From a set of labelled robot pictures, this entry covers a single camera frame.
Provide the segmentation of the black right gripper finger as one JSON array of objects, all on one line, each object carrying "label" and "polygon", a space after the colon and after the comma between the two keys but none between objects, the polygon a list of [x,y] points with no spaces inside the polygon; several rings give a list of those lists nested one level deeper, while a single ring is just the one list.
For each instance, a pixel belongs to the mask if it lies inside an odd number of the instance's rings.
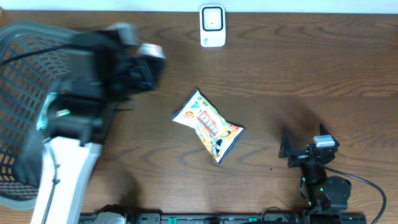
[{"label": "black right gripper finger", "polygon": [[335,147],[340,146],[340,143],[331,135],[329,130],[327,130],[326,126],[322,123],[320,124],[320,135],[321,136],[330,136],[335,143]]},{"label": "black right gripper finger", "polygon": [[287,130],[282,129],[282,139],[279,149],[279,158],[289,158],[293,154],[292,145],[289,140]]}]

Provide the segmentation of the yellow snack bag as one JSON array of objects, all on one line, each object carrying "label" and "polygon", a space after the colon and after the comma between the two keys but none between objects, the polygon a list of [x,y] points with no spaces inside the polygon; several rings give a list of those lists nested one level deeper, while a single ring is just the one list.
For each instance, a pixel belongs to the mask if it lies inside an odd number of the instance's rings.
[{"label": "yellow snack bag", "polygon": [[232,150],[245,128],[229,123],[199,89],[195,89],[172,121],[193,128],[217,163]]}]

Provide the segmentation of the pale green wipes pack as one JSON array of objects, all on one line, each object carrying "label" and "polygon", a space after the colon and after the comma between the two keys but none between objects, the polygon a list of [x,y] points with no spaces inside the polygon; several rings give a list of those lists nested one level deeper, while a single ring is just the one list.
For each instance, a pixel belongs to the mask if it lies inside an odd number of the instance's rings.
[{"label": "pale green wipes pack", "polygon": [[47,97],[44,101],[43,107],[40,111],[39,118],[36,123],[37,130],[45,129],[47,127],[48,120],[49,120],[48,116],[47,116],[47,111],[48,111],[50,104],[57,98],[57,95],[58,95],[58,93],[56,93],[56,92],[51,92],[47,95]]}]

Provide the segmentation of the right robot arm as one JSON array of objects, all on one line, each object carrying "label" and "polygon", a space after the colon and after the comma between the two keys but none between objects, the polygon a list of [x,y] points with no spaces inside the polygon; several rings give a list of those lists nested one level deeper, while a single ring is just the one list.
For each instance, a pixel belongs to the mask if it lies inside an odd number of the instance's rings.
[{"label": "right robot arm", "polygon": [[320,134],[300,151],[293,149],[287,130],[282,130],[279,157],[288,160],[289,168],[300,168],[300,191],[309,202],[307,209],[289,218],[290,223],[344,222],[343,211],[348,208],[351,182],[340,176],[328,176],[325,168],[335,158],[339,146],[323,124],[320,125]]}]

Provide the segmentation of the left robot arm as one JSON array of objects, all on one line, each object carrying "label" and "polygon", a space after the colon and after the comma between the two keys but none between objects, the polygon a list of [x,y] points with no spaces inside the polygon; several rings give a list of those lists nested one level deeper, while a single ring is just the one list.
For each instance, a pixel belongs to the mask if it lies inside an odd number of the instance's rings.
[{"label": "left robot arm", "polygon": [[71,72],[51,91],[35,136],[43,148],[32,223],[77,223],[86,188],[118,104],[155,90],[165,65],[162,47],[71,49]]}]

